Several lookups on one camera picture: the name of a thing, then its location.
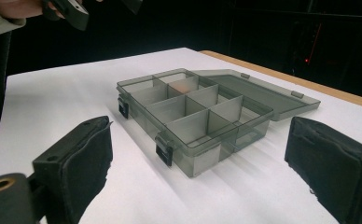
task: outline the wooden table edge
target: wooden table edge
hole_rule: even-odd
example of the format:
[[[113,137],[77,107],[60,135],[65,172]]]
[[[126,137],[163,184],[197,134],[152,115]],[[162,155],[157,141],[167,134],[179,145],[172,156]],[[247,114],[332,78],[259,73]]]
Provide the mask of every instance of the wooden table edge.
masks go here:
[[[231,58],[229,56],[226,56],[226,55],[223,55],[220,53],[216,53],[211,50],[202,50],[202,51],[200,51],[200,53],[211,56],[213,58],[220,59],[220,60],[228,62],[228,63],[233,63],[233,64],[239,65],[241,67],[245,67],[245,68],[266,74],[271,77],[277,77],[282,80],[289,81],[289,82],[295,83],[297,85],[309,88],[311,90],[320,91],[324,94],[334,96],[336,98],[342,99],[344,101],[347,101],[347,102],[350,102],[350,103],[353,103],[356,105],[362,105],[361,96],[354,95],[354,94],[351,94],[346,91],[339,91],[339,90],[330,88],[328,86],[324,86],[324,85],[321,85],[321,84],[318,84],[315,82],[308,81],[306,79],[302,79],[299,77],[292,77],[290,75],[287,75],[287,74],[284,74],[281,72],[277,72],[277,71],[271,70],[266,67],[262,67],[262,66],[259,66],[259,65],[253,64],[253,63],[247,63],[242,60],[235,59],[235,58]]]

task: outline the dark background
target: dark background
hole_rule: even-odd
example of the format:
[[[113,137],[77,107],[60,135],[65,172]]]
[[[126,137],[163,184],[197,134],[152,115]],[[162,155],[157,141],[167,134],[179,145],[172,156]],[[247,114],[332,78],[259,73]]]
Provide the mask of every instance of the dark background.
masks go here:
[[[12,33],[7,74],[164,49],[209,49],[362,96],[362,0],[85,0],[85,32],[28,19]]]

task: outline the white surface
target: white surface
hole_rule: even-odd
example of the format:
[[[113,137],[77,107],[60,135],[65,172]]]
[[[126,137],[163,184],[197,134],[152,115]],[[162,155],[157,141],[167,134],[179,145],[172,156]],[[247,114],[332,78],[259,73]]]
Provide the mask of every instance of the white surface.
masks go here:
[[[337,223],[284,161],[290,119],[214,168],[187,178],[118,112],[117,82],[176,68],[233,69],[321,100],[315,119],[362,143],[362,106],[190,49],[11,76],[0,125],[0,175],[33,172],[31,161],[86,119],[107,115],[114,160],[80,223]]]

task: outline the screw hole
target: screw hole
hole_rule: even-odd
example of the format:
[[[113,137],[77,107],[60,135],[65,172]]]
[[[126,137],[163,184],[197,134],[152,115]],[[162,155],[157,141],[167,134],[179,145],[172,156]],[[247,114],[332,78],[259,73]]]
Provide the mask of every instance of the screw hole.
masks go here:
[[[14,178],[10,178],[10,177],[5,177],[5,178],[0,179],[0,191],[2,191],[4,189],[8,189],[15,182],[16,182],[16,180]]]

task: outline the box latch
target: box latch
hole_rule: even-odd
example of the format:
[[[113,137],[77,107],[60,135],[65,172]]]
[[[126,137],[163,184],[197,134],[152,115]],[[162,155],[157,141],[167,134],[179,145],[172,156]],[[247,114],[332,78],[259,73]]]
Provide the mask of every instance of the box latch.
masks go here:
[[[125,119],[129,118],[129,105],[125,103],[121,96],[118,97],[118,110],[123,115]]]
[[[155,137],[156,142],[156,153],[159,155],[160,159],[166,163],[167,166],[172,166],[173,161],[173,147],[170,146],[170,142],[166,141],[160,136],[159,133]]]

